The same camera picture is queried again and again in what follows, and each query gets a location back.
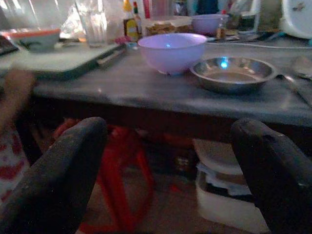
person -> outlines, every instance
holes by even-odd
[[[35,82],[30,72],[18,69],[4,78],[4,94],[0,97],[0,205],[29,168],[13,121],[27,104]]]

stainless steel plate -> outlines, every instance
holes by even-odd
[[[252,92],[277,75],[269,63],[251,58],[212,58],[191,71],[205,89],[226,94]]]

yellow label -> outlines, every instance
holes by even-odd
[[[131,41],[138,40],[138,33],[137,33],[137,23],[134,19],[130,19],[127,21],[127,36],[130,37]]]

bowl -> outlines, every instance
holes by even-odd
[[[193,33],[162,34],[139,40],[147,64],[163,74],[187,71],[205,52],[207,38]]]
[[[211,58],[191,68],[207,90],[224,94],[245,94],[276,77],[269,63],[253,58]]]
[[[59,28],[22,28],[2,31],[1,34],[19,48],[30,52],[47,52],[59,40]]]
[[[214,37],[217,33],[219,25],[225,23],[228,17],[228,15],[221,14],[193,16],[193,30],[198,34]]]

gray tabletop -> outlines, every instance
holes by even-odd
[[[204,58],[239,56],[272,63],[281,73],[310,49],[274,49],[243,45],[207,45]],[[312,98],[312,82],[296,79]],[[271,123],[312,127],[312,110],[287,86],[273,79],[258,92],[230,96],[202,89],[190,72],[166,76],[149,68],[139,51],[129,51],[105,69],[95,69],[71,81],[40,81],[40,97],[79,100],[126,107],[149,108],[216,117],[254,117]]]

